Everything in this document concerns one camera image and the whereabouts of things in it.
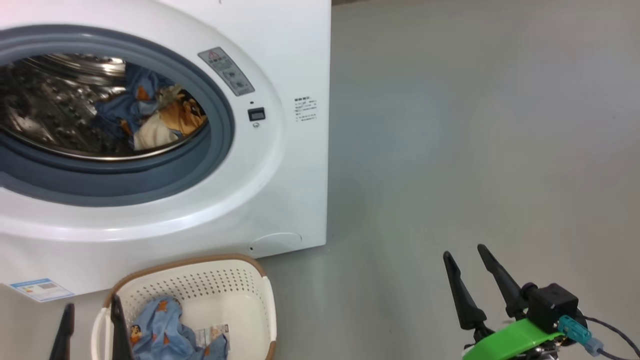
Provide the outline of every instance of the patterned fabric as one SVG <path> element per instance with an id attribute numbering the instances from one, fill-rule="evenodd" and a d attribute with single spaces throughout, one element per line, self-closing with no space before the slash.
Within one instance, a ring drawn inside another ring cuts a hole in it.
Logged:
<path id="1" fill-rule="evenodd" d="M 207 121 L 207 115 L 191 94 L 182 89 L 171 93 L 174 88 L 176 86 L 165 88 L 169 94 L 161 94 L 160 110 L 151 115 L 134 134 L 134 149 L 152 149 L 172 143 L 191 134 Z"/>
<path id="2" fill-rule="evenodd" d="M 193 331 L 180 323 L 181 315 L 180 303 L 171 297 L 149 302 L 131 325 L 136 360 L 226 360 L 224 335 L 206 348 L 197 347 Z"/>
<path id="3" fill-rule="evenodd" d="M 125 76 L 126 92 L 98 101 L 94 106 L 96 121 L 107 123 L 102 127 L 115 128 L 115 135 L 130 138 L 140 129 L 142 120 L 158 109 L 157 95 L 160 90 L 174 83 L 165 76 L 133 63 L 127 63 Z"/>

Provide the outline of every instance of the warning label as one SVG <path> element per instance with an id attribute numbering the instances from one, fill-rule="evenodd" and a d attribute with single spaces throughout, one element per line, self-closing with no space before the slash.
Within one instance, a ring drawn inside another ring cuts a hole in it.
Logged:
<path id="1" fill-rule="evenodd" d="M 222 80 L 225 81 L 236 96 L 255 91 L 249 79 L 244 75 L 244 72 L 240 70 L 233 59 L 221 48 L 216 47 L 203 51 L 198 54 L 198 56 L 206 61 L 207 64 L 220 75 Z"/>
<path id="2" fill-rule="evenodd" d="M 309 121 L 317 118 L 317 100 L 311 96 L 298 97 L 295 99 L 296 121 Z"/>

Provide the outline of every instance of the white laundry basket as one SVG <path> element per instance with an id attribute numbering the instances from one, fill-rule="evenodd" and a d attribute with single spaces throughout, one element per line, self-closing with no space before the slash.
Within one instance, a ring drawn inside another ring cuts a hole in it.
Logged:
<path id="1" fill-rule="evenodd" d="M 120 297 L 127 328 L 145 304 L 172 296 L 182 323 L 192 330 L 229 325 L 228 360 L 270 360 L 276 346 L 271 283 L 258 262 L 244 255 L 188 259 L 131 274 L 113 287 L 93 324 L 93 360 L 111 360 L 112 294 Z"/>

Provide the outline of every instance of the garment in basket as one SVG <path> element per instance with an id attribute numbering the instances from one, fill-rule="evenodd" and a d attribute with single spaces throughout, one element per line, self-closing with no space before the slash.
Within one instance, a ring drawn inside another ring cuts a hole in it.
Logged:
<path id="1" fill-rule="evenodd" d="M 205 348 L 180 323 L 182 307 L 171 297 L 149 302 L 131 325 L 131 347 L 136 360 L 226 360 L 227 339 L 218 336 Z"/>

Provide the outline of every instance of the blue cloth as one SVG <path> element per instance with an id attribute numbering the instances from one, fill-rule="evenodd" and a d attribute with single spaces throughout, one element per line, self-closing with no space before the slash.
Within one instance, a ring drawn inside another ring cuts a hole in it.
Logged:
<path id="1" fill-rule="evenodd" d="M 175 83 L 156 72 L 133 63 L 127 63 L 125 68 L 127 91 L 107 101 L 97 101 L 94 106 L 97 111 L 96 120 L 109 124 L 102 127 L 113 128 L 110 133 L 125 138 L 126 134 L 120 129 L 120 119 L 126 120 L 132 134 L 142 126 L 140 120 L 153 114 L 157 110 L 156 94 L 161 88 Z M 138 100 L 138 88 L 142 87 L 150 100 Z"/>
<path id="2" fill-rule="evenodd" d="M 136 360 L 226 360 L 227 339 L 218 336 L 206 348 L 196 346 L 194 332 L 180 323 L 182 307 L 171 297 L 149 302 L 131 325 Z"/>

